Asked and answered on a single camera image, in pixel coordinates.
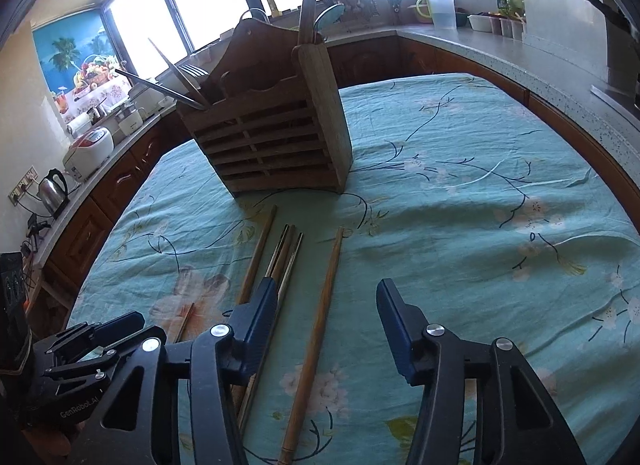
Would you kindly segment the person left hand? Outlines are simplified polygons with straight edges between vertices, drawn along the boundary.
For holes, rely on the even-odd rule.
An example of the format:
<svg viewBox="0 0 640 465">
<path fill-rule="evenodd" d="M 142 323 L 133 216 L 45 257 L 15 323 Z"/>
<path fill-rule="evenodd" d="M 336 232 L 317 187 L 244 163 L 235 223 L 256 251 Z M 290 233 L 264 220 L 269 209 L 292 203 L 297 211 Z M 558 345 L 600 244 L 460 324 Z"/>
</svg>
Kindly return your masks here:
<svg viewBox="0 0 640 465">
<path fill-rule="evenodd" d="M 24 429 L 22 435 L 32 446 L 37 456 L 45 464 L 66 464 L 72 444 L 84 429 L 86 423 L 80 422 L 73 429 L 55 433 L 44 429 Z"/>
</svg>

